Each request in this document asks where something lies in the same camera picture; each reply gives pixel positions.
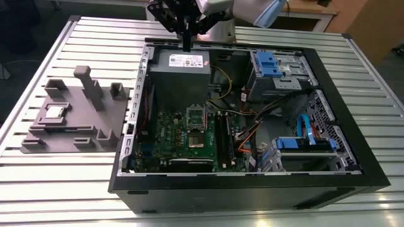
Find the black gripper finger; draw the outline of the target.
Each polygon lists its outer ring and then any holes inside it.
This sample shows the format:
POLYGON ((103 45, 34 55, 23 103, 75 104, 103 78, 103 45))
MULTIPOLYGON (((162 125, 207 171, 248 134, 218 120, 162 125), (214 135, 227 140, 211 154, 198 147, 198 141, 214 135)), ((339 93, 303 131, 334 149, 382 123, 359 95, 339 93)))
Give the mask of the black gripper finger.
POLYGON ((151 0, 147 9, 168 32, 176 33, 183 41, 183 51, 187 51, 187 28, 183 0, 151 0))
POLYGON ((187 51, 191 51, 192 40, 198 35, 204 35, 215 24, 223 19, 223 13, 214 13, 202 19, 200 15, 187 18, 187 51))

